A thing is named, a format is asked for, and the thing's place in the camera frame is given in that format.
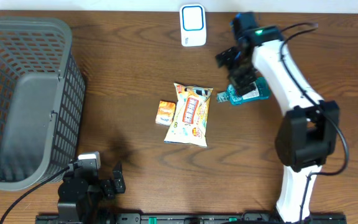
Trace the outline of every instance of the orange box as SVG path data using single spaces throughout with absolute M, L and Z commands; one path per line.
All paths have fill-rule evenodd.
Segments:
M 175 114 L 175 103 L 160 101 L 158 106 L 157 117 L 155 122 L 162 125 L 171 125 L 173 120 L 173 115 Z

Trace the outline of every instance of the wooden tabletop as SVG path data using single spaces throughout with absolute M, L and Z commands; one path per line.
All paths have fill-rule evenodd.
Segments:
M 217 103 L 227 70 L 214 56 L 233 46 L 235 13 L 207 13 L 207 42 L 180 43 L 179 13 L 0 11 L 0 16 L 56 17 L 70 25 L 75 59 L 88 84 L 78 153 L 99 151 L 107 177 L 122 161 L 127 191 L 114 206 L 144 213 L 242 213 L 271 210 L 280 195 L 283 166 L 274 148 L 282 116 L 274 97 L 232 106 Z M 358 15 L 257 14 L 263 26 L 318 22 L 319 29 L 290 42 L 291 54 L 311 86 L 341 108 L 340 127 L 351 147 L 349 168 L 318 177 L 311 211 L 344 212 L 358 223 Z M 165 144 L 155 124 L 160 100 L 176 101 L 174 82 L 213 87 L 207 148 Z M 342 146 L 324 166 L 338 169 Z M 57 212 L 48 184 L 20 202 L 6 223 L 34 223 Z M 0 217 L 24 191 L 0 191 Z

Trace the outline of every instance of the gray basket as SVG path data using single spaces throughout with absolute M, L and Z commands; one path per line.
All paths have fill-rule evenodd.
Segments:
M 27 188 L 67 166 L 84 94 L 67 24 L 0 17 L 0 190 Z

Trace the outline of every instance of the black cable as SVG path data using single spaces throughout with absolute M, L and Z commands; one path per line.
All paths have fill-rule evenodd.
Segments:
M 303 206 L 305 205 L 305 200 L 306 200 L 306 195 L 307 195 L 307 192 L 308 192 L 308 187 L 309 187 L 309 183 L 310 183 L 310 180 L 311 180 L 311 177 L 313 175 L 325 175 L 325 176 L 334 176 L 334 175 L 338 175 L 340 173 L 342 173 L 348 163 L 349 163 L 349 145 L 347 144 L 346 142 L 346 139 L 342 133 L 342 131 L 339 129 L 338 125 L 325 113 L 325 111 L 320 107 L 320 105 L 318 105 L 316 102 L 314 102 L 310 96 L 307 94 L 307 92 L 302 89 L 302 87 L 300 86 L 300 84 L 297 82 L 297 80 L 295 79 L 295 77 L 292 75 L 291 71 L 288 69 L 286 63 L 285 63 L 285 56 L 283 54 L 283 49 L 284 49 L 284 46 L 290 41 L 292 40 L 294 37 L 298 36 L 298 35 L 301 35 L 301 34 L 305 34 L 305 33 L 309 33 L 309 32 L 313 32 L 314 30 L 316 30 L 318 28 L 317 24 L 315 23 L 310 23 L 310 22 L 302 22 L 302 23 L 299 23 L 299 24 L 294 24 L 292 26 L 289 26 L 289 27 L 286 27 L 284 29 L 282 29 L 282 32 L 285 31 L 285 30 L 288 30 L 288 29 L 291 29 L 291 28 L 294 28 L 294 27 L 298 27 L 298 26 L 303 26 L 303 25 L 308 25 L 308 26 L 311 26 L 312 28 L 310 29 L 307 29 L 307 30 L 303 30 L 303 31 L 299 31 L 291 36 L 289 36 L 286 40 L 284 40 L 284 42 L 281 44 L 280 46 L 280 60 L 281 62 L 283 63 L 283 66 L 285 68 L 285 70 L 287 71 L 288 75 L 290 76 L 290 78 L 292 79 L 292 81 L 294 82 L 294 84 L 296 85 L 296 87 L 298 87 L 298 89 L 301 91 L 302 95 L 308 100 L 310 101 L 310 103 L 315 106 L 318 111 L 327 119 L 327 121 L 334 127 L 335 131 L 337 132 L 339 138 L 341 139 L 341 142 L 342 142 L 342 145 L 343 145 L 343 149 L 344 149 L 344 152 L 345 152 L 345 158 L 344 158 L 344 163 L 342 165 L 342 167 L 335 171 L 335 172 L 311 172 L 309 173 L 306 178 L 306 187 L 305 187 L 305 191 L 303 192 L 303 198 L 302 198 L 302 203 L 300 205 L 301 207 L 301 210 L 300 210 L 300 217 L 299 217 L 299 223 L 302 222 L 302 213 L 303 213 Z
M 43 182 L 41 182 L 39 185 L 31 188 L 30 190 L 28 190 L 26 193 L 24 193 L 21 197 L 19 197 L 15 202 L 12 203 L 12 205 L 6 210 L 6 212 L 4 213 L 4 215 L 1 217 L 0 220 L 0 224 L 4 223 L 5 218 L 7 217 L 7 214 L 9 214 L 9 212 L 23 199 L 25 198 L 27 195 L 29 195 L 31 192 L 37 190 L 38 188 L 40 188 L 41 186 L 43 186 L 44 184 L 46 184 L 47 182 L 50 182 L 51 180 L 53 180 L 54 178 L 56 178 L 57 176 L 59 176 L 60 174 L 66 172 L 69 169 L 69 167 L 66 167 L 64 169 L 62 169 L 61 171 L 57 172 L 56 174 L 52 175 L 51 177 L 49 177 L 48 179 L 44 180 Z

